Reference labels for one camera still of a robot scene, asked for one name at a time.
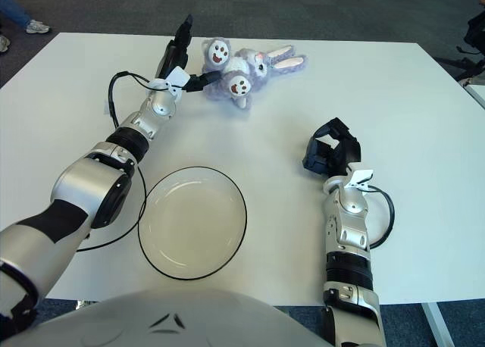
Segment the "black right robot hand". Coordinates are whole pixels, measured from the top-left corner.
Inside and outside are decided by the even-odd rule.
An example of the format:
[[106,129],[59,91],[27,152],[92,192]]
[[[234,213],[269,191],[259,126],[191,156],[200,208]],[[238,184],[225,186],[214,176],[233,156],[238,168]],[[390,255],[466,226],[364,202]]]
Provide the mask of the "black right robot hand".
[[[319,139],[330,136],[338,143],[332,148]],[[302,165],[306,170],[327,176],[345,176],[349,163],[361,161],[361,146],[349,132],[349,128],[338,118],[318,128],[309,139]]]

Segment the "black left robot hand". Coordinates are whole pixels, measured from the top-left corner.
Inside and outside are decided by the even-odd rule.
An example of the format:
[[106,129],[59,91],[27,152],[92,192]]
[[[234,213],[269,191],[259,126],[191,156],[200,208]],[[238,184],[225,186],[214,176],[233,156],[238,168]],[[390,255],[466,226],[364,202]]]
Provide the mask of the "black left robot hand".
[[200,76],[189,75],[186,71],[188,62],[187,49],[192,40],[193,17],[189,14],[176,31],[175,37],[167,44],[155,72],[155,78],[169,82],[175,90],[185,92],[202,91],[206,86],[221,79],[219,70],[209,71]]

